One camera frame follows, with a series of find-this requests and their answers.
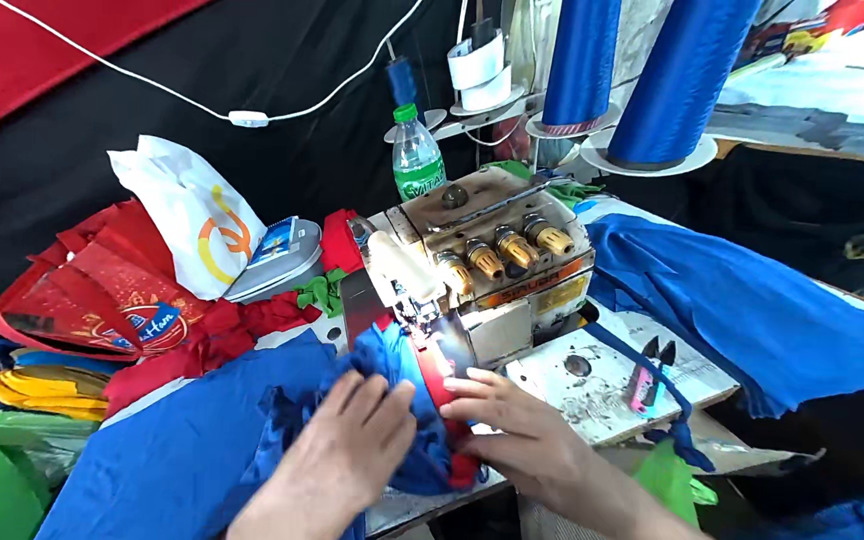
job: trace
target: finger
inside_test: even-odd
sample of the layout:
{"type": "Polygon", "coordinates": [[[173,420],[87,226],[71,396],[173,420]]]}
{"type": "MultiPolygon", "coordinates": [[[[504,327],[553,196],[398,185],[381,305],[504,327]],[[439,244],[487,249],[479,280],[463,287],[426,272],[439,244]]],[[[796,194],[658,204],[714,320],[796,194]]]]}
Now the finger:
{"type": "Polygon", "coordinates": [[[489,386],[478,380],[450,376],[443,379],[441,385],[457,398],[479,398],[482,400],[494,400],[498,398],[496,387],[489,386]]]}
{"type": "Polygon", "coordinates": [[[368,418],[366,430],[376,440],[386,441],[409,414],[409,406],[412,405],[412,398],[415,395],[416,387],[411,381],[403,380],[397,384],[368,418]]]}
{"type": "Polygon", "coordinates": [[[463,441],[459,452],[477,456],[495,466],[511,467],[524,474],[534,471],[547,458],[535,439],[508,433],[469,437],[463,441]]]}
{"type": "Polygon", "coordinates": [[[355,370],[346,371],[332,385],[332,389],[328,391],[328,395],[322,400],[318,410],[330,414],[341,413],[355,389],[362,384],[363,379],[362,374],[355,370]]]}
{"type": "Polygon", "coordinates": [[[389,388],[389,381],[381,374],[373,374],[360,384],[355,393],[352,394],[348,400],[348,405],[342,411],[342,416],[365,424],[378,407],[387,388],[389,388]]]}
{"type": "Polygon", "coordinates": [[[477,367],[465,368],[465,374],[478,383],[488,385],[490,387],[502,387],[509,384],[509,379],[488,369],[479,369],[477,367]]]}
{"type": "Polygon", "coordinates": [[[442,418],[481,422],[509,434],[535,437],[545,424],[540,411],[506,399],[459,398],[438,408],[442,418]]]}
{"type": "Polygon", "coordinates": [[[416,417],[412,413],[405,415],[402,422],[385,441],[383,451],[389,464],[394,464],[392,471],[399,468],[405,453],[412,448],[412,441],[416,438],[416,417]]]}

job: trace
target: sewing machine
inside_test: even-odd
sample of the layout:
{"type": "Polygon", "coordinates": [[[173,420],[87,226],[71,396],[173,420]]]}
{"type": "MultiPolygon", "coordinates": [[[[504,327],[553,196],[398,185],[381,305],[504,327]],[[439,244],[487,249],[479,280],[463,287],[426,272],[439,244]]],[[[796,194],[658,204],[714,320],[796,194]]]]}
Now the sewing machine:
{"type": "Polygon", "coordinates": [[[419,347],[432,338],[450,361],[495,369],[582,306],[595,250],[533,178],[488,167],[351,223],[381,303],[419,347]]]}

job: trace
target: green bottle cap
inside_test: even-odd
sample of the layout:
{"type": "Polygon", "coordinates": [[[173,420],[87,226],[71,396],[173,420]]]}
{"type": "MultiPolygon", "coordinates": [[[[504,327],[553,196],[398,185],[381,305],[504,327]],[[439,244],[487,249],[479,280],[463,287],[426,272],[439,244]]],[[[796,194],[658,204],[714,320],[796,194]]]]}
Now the green bottle cap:
{"type": "Polygon", "coordinates": [[[408,122],[409,120],[414,120],[419,116],[419,110],[416,108],[416,104],[414,103],[406,103],[394,110],[391,114],[391,117],[395,119],[395,122],[402,123],[408,122]]]}

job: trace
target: red tote bag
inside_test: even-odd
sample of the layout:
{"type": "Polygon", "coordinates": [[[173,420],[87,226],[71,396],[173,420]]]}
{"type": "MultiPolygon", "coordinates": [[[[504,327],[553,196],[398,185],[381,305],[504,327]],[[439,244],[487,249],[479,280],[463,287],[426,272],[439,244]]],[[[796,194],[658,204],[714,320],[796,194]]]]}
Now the red tote bag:
{"type": "Polygon", "coordinates": [[[183,342],[211,302],[176,282],[172,253],[136,200],[56,235],[0,296],[0,336],[42,351],[133,361],[183,342]]]}

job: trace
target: yellow fabric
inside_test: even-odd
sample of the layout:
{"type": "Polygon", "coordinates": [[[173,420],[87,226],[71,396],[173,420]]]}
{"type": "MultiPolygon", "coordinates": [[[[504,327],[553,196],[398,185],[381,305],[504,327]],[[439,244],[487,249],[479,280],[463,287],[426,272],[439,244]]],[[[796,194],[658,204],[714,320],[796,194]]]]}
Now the yellow fabric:
{"type": "Polygon", "coordinates": [[[101,421],[109,402],[105,374],[64,366],[29,366],[0,371],[0,402],[30,411],[101,421]]]}

